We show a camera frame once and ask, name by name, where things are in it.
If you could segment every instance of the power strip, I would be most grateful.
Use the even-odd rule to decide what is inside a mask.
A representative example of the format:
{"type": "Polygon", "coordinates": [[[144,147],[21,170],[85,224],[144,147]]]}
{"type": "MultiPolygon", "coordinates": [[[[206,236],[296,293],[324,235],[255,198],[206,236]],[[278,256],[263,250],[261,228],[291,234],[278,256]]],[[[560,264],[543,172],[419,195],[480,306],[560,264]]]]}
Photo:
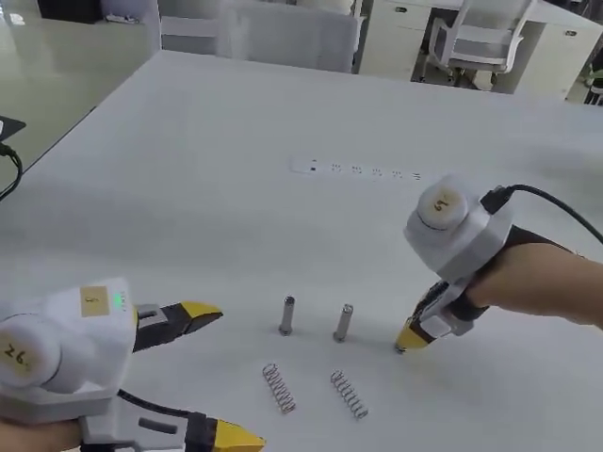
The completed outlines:
{"type": "Polygon", "coordinates": [[[354,178],[389,180],[401,182],[416,182],[423,178],[419,172],[387,169],[372,165],[349,164],[342,162],[327,162],[326,160],[292,159],[291,171],[300,174],[316,174],[320,176],[351,176],[354,178]]]}

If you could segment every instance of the tiled floor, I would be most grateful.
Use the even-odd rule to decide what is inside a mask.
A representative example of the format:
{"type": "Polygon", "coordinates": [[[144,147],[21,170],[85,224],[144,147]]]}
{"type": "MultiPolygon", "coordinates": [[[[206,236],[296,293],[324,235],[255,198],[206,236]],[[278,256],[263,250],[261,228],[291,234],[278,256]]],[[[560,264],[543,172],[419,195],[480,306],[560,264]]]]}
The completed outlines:
{"type": "MultiPolygon", "coordinates": [[[[35,0],[0,0],[0,115],[27,123],[7,144],[31,164],[146,57],[142,25],[49,21],[35,0]]],[[[0,186],[12,172],[0,160],[0,186]]]]}

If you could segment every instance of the black cable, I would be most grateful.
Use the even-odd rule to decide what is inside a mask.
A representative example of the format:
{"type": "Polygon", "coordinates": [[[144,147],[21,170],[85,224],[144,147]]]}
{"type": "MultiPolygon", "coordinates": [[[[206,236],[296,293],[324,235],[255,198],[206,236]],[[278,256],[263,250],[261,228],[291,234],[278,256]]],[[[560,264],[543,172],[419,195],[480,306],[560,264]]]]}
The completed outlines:
{"type": "Polygon", "coordinates": [[[503,191],[505,192],[505,195],[506,195],[505,198],[507,200],[511,197],[511,195],[514,194],[515,191],[525,191],[527,193],[531,193],[532,195],[539,196],[539,197],[543,198],[544,200],[547,200],[547,201],[555,204],[557,207],[561,208],[563,211],[565,211],[567,214],[569,214],[575,221],[577,221],[582,226],[584,226],[584,228],[586,228],[586,230],[589,233],[594,235],[595,238],[603,244],[603,234],[601,234],[595,228],[595,226],[593,226],[591,223],[589,223],[586,220],[586,218],[584,218],[581,214],[579,214],[574,209],[572,209],[565,202],[555,198],[553,195],[549,195],[548,193],[541,190],[540,188],[536,188],[535,186],[525,186],[523,184],[518,184],[515,186],[507,186],[506,188],[504,188],[503,191]]]}
{"type": "Polygon", "coordinates": [[[9,157],[14,166],[17,168],[17,175],[15,176],[14,181],[12,181],[4,190],[0,192],[0,201],[2,201],[6,196],[15,191],[15,188],[21,182],[21,178],[23,177],[23,162],[17,153],[15,153],[10,146],[0,143],[0,156],[9,157]]]}
{"type": "Polygon", "coordinates": [[[130,402],[131,404],[136,405],[137,407],[141,407],[151,412],[158,412],[160,414],[166,414],[168,416],[184,418],[187,418],[190,414],[190,412],[187,412],[186,410],[178,410],[175,408],[164,407],[162,405],[157,405],[156,403],[143,400],[141,398],[136,397],[135,395],[128,393],[127,391],[124,391],[123,389],[120,389],[120,391],[117,393],[117,396],[122,398],[126,402],[130,402]]]}

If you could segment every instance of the coil spring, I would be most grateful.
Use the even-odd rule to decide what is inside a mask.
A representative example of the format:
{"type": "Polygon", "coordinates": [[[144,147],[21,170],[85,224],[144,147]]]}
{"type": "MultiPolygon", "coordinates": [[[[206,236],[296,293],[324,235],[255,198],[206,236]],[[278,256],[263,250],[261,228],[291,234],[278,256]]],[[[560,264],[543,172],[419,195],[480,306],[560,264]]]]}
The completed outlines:
{"type": "Polygon", "coordinates": [[[275,363],[265,365],[262,369],[262,375],[264,375],[264,379],[266,379],[281,413],[287,414],[295,410],[295,400],[286,387],[277,365],[275,363]]]}
{"type": "Polygon", "coordinates": [[[356,419],[362,419],[368,414],[368,409],[362,403],[356,390],[351,386],[351,383],[346,379],[342,371],[335,370],[331,374],[331,383],[344,399],[356,419]]]}

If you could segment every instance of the desk drawer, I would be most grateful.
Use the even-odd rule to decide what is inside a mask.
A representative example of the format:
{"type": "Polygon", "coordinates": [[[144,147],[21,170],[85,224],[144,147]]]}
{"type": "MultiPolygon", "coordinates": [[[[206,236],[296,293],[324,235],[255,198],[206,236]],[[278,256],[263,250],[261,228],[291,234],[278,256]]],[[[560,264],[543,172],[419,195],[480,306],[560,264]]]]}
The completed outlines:
{"type": "Polygon", "coordinates": [[[393,25],[424,31],[431,12],[431,8],[376,0],[368,26],[393,25]]]}
{"type": "Polygon", "coordinates": [[[360,74],[410,81],[422,41],[422,30],[401,26],[369,30],[360,74]]]}

